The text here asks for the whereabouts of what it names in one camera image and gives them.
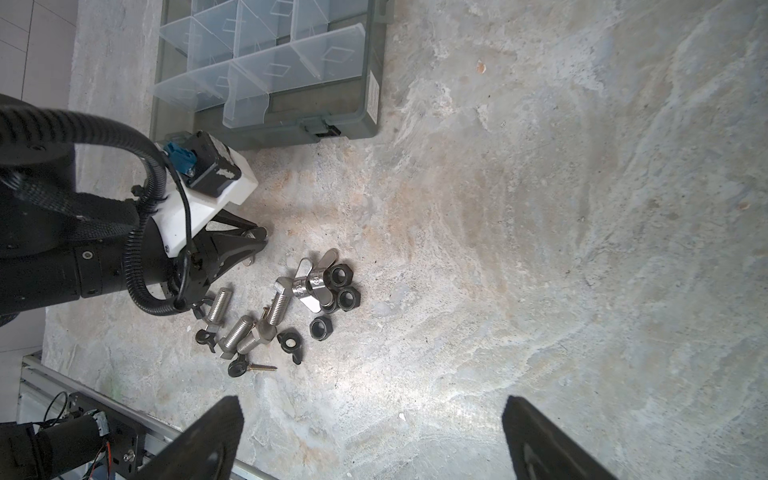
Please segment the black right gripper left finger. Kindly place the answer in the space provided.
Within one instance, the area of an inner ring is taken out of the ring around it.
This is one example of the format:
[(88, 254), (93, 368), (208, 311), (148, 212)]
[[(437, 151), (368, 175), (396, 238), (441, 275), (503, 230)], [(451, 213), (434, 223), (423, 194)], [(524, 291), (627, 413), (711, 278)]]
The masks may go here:
[(134, 479), (228, 479), (244, 427), (240, 400), (225, 396), (182, 431), (129, 409), (127, 416), (152, 438), (151, 458)]

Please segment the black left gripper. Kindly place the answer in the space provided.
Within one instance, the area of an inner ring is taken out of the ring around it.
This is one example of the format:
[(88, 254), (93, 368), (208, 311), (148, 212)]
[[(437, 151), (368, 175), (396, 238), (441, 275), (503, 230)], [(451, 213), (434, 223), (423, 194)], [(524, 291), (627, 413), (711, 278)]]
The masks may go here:
[(229, 225), (243, 232), (204, 231), (194, 236), (181, 250), (176, 262), (179, 280), (179, 289), (173, 301), (176, 309), (190, 309), (206, 295), (211, 282), (267, 246), (267, 230), (264, 227), (227, 210), (217, 212), (211, 222)]

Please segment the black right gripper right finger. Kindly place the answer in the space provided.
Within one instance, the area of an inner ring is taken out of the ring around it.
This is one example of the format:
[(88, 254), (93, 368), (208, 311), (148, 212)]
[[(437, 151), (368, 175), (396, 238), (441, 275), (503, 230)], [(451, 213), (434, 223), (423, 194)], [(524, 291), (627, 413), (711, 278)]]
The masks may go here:
[(523, 397), (507, 399), (502, 426), (518, 479), (616, 480)]

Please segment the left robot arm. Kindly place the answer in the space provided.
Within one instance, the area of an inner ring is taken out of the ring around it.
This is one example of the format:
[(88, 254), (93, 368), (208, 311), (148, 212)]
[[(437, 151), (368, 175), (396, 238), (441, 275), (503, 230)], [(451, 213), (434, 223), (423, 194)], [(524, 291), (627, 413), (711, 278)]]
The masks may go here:
[[(77, 145), (135, 155), (145, 181), (126, 200), (75, 188)], [(263, 227), (218, 205), (244, 177), (233, 152), (205, 132), (159, 147), (104, 117), (1, 99), (1, 320), (126, 291), (154, 316), (200, 305), (224, 273), (264, 249)]]

